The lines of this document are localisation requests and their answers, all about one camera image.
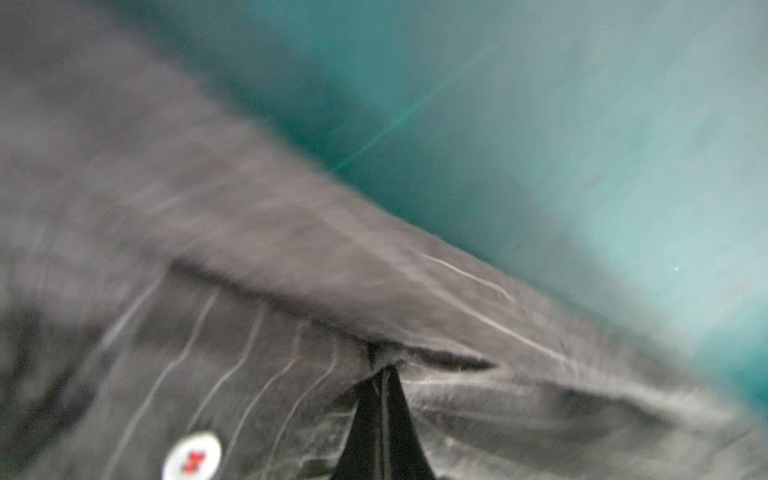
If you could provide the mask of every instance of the white streak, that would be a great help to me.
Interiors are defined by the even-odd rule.
[[[283,424],[280,426],[280,430],[277,433],[277,437],[275,437],[275,442],[272,444],[272,450],[270,451],[270,456],[266,459],[266,464],[264,466],[264,471],[261,474],[261,480],[264,480],[266,478],[267,472],[270,470],[270,466],[272,465],[272,459],[275,456],[275,452],[277,451],[277,446],[280,443],[280,439],[283,437],[283,433],[285,432],[286,427],[288,426],[288,422],[293,417],[293,414],[296,413],[296,409],[299,408],[299,404],[304,400],[304,397],[309,395],[310,392],[312,392],[323,380],[325,380],[328,375],[331,374],[333,369],[336,368],[336,364],[339,362],[339,340],[336,337],[333,337],[333,360],[331,361],[330,365],[328,366],[328,369],[317,379],[315,382],[310,385],[310,387],[299,396],[298,399],[293,403],[293,407],[291,408],[290,412],[288,412],[288,416],[286,417],[285,421],[283,421]]]
[[[240,421],[237,423],[237,427],[235,428],[234,434],[232,434],[232,442],[230,443],[230,447],[227,449],[227,453],[224,456],[224,458],[221,460],[221,465],[219,466],[219,471],[223,471],[223,467],[226,465],[227,460],[229,460],[230,455],[235,449],[235,445],[237,444],[237,437],[240,435],[240,430],[243,429],[243,426],[245,425],[245,421],[248,418],[248,415],[250,414],[250,411],[253,410],[253,407],[256,406],[256,404],[261,399],[261,396],[264,394],[265,391],[272,385],[272,383],[280,378],[281,376],[285,375],[288,370],[293,366],[294,363],[296,363],[297,357],[299,355],[299,344],[301,340],[301,332],[306,327],[306,322],[301,322],[299,326],[296,328],[296,333],[293,335],[293,348],[291,349],[291,359],[288,362],[287,365],[283,367],[282,370],[280,370],[278,373],[275,373],[269,380],[266,381],[266,383],[259,389],[259,392],[256,394],[255,397],[253,397],[253,400],[245,409],[245,412],[243,413],[243,416],[240,417]]]
[[[122,332],[125,326],[128,324],[128,321],[134,316],[136,311],[139,310],[139,308],[144,305],[144,302],[147,301],[150,295],[154,293],[155,290],[157,290],[162,279],[163,277],[161,276],[155,280],[144,292],[141,293],[141,295],[136,298],[136,300],[128,307],[128,310],[126,310],[125,313],[123,313],[120,318],[118,318],[112,324],[112,327],[104,334],[103,337],[101,337],[101,341],[99,342],[97,349],[98,352],[103,352],[106,349],[109,349],[115,339],[117,339],[118,335],[120,335],[120,332]]]
[[[435,282],[432,278],[423,274],[417,268],[411,266],[410,262],[403,258],[397,249],[391,248],[388,244],[385,244],[380,239],[376,238],[351,215],[344,215],[344,218],[342,219],[339,218],[340,215],[343,215],[342,213],[336,212],[334,215],[327,210],[321,212],[321,215],[322,218],[332,228],[349,237],[362,248],[372,253],[374,257],[380,259],[387,265],[390,265],[392,268],[402,273],[402,275],[404,275],[412,282],[423,285],[432,295],[453,306],[460,312],[463,312],[464,314],[469,315],[470,317],[493,327],[505,335],[511,336],[517,341],[530,346],[532,349],[536,349],[539,352],[544,353],[546,356],[552,358],[553,360],[557,360],[560,363],[572,363],[572,361],[562,353],[556,352],[547,346],[535,342],[534,340],[531,340],[528,337],[525,337],[520,333],[517,333],[514,330],[503,326],[496,320],[483,315],[482,313],[473,309],[471,306],[456,298],[448,290],[446,290],[445,287],[437,284],[437,282]]]
[[[427,255],[426,253],[420,253],[419,255],[421,255],[422,257],[426,258],[427,260],[431,260],[431,261],[433,261],[435,263],[439,263],[439,264],[443,265],[444,267],[453,270],[454,272],[458,273],[459,275],[466,276],[467,278],[472,279],[475,282],[480,283],[481,285],[485,285],[486,287],[488,287],[488,288],[490,288],[492,290],[495,290],[497,293],[502,295],[504,298],[506,298],[510,302],[514,302],[515,301],[514,299],[512,299],[512,297],[509,294],[509,292],[507,290],[505,290],[501,285],[498,285],[498,284],[493,283],[491,281],[488,281],[486,279],[482,279],[479,276],[472,275],[470,272],[466,272],[466,271],[458,268],[457,266],[452,265],[452,264],[446,262],[445,260],[440,260],[439,258],[432,257],[430,255]]]
[[[253,323],[250,326],[250,333],[248,334],[248,340],[246,341],[245,346],[243,347],[243,354],[240,356],[240,360],[237,361],[237,363],[227,370],[221,378],[216,382],[216,385],[208,392],[208,395],[205,396],[205,399],[200,403],[200,406],[197,407],[197,411],[192,415],[192,419],[187,424],[187,431],[192,428],[192,425],[197,421],[197,418],[200,417],[200,414],[203,412],[205,407],[208,405],[210,400],[216,395],[216,392],[221,388],[221,386],[226,382],[232,375],[234,375],[237,370],[239,370],[243,364],[248,360],[248,357],[250,356],[250,352],[253,349],[254,341],[256,340],[256,337],[259,334],[259,329],[261,328],[261,324],[264,321],[264,311],[266,310],[266,305],[262,305],[259,309],[258,314],[256,315],[256,318],[254,319]]]
[[[131,440],[131,436],[134,434],[134,430],[138,426],[139,421],[141,421],[141,418],[144,416],[144,414],[152,405],[154,394],[160,388],[160,385],[165,380],[165,377],[168,376],[168,374],[173,369],[179,366],[189,355],[189,352],[192,350],[192,345],[197,339],[197,336],[200,334],[200,329],[203,326],[203,320],[205,320],[205,317],[208,315],[208,312],[210,312],[210,308],[214,305],[214,301],[216,300],[216,297],[218,296],[218,294],[219,294],[218,289],[216,289],[214,293],[211,294],[210,298],[203,306],[203,309],[200,311],[200,315],[197,316],[197,320],[195,321],[194,328],[192,329],[192,333],[190,334],[190,338],[187,341],[187,344],[184,346],[184,349],[181,351],[181,354],[176,359],[171,360],[171,362],[168,363],[168,365],[165,367],[165,369],[160,374],[160,376],[157,377],[157,380],[155,380],[154,385],[152,385],[152,388],[147,394],[147,397],[141,403],[141,406],[134,413],[130,422],[125,427],[125,430],[123,431],[123,435],[120,438],[120,442],[118,443],[118,446],[115,447],[114,451],[112,452],[112,455],[109,458],[109,462],[107,462],[106,466],[104,467],[104,470],[101,472],[101,478],[103,480],[106,480],[112,476],[112,471],[114,470],[114,467],[118,464],[118,461],[120,460],[120,456],[122,455],[123,450],[125,450],[125,447],[128,445],[128,442]]]
[[[469,386],[478,389],[496,390],[498,392],[512,393],[514,395],[523,395],[536,390],[536,387],[530,385],[518,385],[514,383],[493,383],[480,380],[468,379],[427,379],[427,380],[400,380],[403,385],[432,385],[432,386]]]

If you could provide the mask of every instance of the dark gray jacket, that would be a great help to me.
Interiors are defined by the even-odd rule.
[[[220,478],[311,475],[393,364],[437,476],[768,478],[738,402],[382,212],[109,15],[0,11],[6,475],[160,478],[198,430]]]

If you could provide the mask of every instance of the round badge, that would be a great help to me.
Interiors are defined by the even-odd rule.
[[[221,442],[213,432],[186,436],[170,449],[163,480],[211,480],[221,463]]]

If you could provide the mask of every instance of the teal wall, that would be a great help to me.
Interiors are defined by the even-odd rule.
[[[765,0],[123,3],[394,214],[768,402]]]

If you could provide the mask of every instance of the red logo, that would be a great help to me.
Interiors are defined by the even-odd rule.
[[[185,475],[192,475],[200,470],[200,465],[205,461],[205,452],[190,452],[187,457],[187,464],[181,467]]]

